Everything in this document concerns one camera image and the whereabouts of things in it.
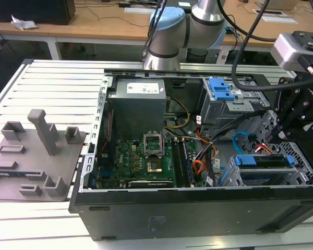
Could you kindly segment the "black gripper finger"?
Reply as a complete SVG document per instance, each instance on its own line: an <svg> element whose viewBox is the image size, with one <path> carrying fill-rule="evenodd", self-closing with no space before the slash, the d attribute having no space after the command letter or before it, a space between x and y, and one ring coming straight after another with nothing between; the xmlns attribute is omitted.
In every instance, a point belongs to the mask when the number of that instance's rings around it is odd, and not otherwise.
<svg viewBox="0 0 313 250"><path fill-rule="evenodd" d="M313 142L313 123L296 123L284 131L289 141L312 141Z"/></svg>
<svg viewBox="0 0 313 250"><path fill-rule="evenodd" d="M272 129L272 142L296 141L304 138L304 123L300 119L304 112L304 93L296 83L299 77L280 78L279 85L291 84L291 89L279 89L274 102L276 125Z"/></svg>

